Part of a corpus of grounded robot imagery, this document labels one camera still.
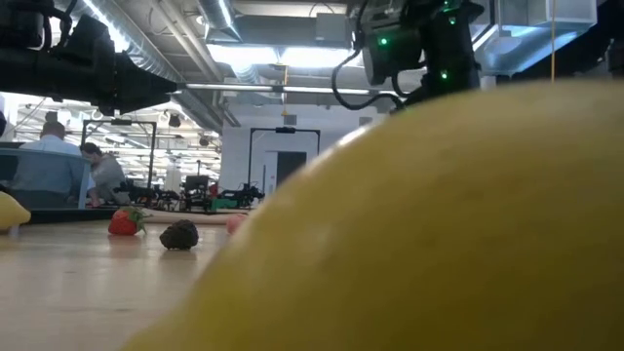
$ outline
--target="dark round object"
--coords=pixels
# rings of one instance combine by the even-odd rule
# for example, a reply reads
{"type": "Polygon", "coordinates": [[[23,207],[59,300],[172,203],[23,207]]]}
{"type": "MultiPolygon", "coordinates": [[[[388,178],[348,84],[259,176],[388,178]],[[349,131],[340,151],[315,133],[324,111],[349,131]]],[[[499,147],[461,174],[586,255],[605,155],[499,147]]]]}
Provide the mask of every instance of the dark round object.
{"type": "Polygon", "coordinates": [[[197,227],[187,219],[175,222],[160,235],[160,242],[167,250],[191,250],[198,241],[197,227]]]}

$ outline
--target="yellow object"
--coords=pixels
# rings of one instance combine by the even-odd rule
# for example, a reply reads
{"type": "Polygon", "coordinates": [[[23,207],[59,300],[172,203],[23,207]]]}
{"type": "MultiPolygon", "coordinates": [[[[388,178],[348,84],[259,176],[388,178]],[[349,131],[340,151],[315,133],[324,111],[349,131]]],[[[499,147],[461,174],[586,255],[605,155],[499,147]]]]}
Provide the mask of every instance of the yellow object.
{"type": "Polygon", "coordinates": [[[624,350],[623,223],[624,84],[440,98],[291,178],[125,350],[624,350]]]}
{"type": "Polygon", "coordinates": [[[30,212],[10,195],[0,191],[0,230],[30,221],[30,212]]]}

